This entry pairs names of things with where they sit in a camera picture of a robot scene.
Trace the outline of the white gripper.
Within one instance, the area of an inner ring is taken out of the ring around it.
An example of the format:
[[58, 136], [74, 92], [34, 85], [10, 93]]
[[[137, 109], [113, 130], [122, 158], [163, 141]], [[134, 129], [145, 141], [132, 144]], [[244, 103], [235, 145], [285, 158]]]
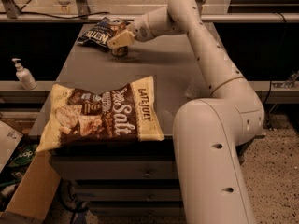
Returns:
[[134, 43], [146, 42], [153, 38], [146, 15], [135, 18], [128, 26], [128, 30], [117, 32], [115, 36], [107, 41], [110, 49], [126, 47]]

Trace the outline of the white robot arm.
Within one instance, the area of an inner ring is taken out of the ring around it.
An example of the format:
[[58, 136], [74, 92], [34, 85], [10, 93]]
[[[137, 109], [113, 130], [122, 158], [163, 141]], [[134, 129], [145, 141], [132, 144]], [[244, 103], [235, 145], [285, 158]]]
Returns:
[[188, 224], [257, 224], [236, 148], [263, 134], [263, 104], [205, 27], [195, 0], [168, 0], [108, 41], [112, 49], [183, 33], [209, 88], [177, 112], [173, 144]]

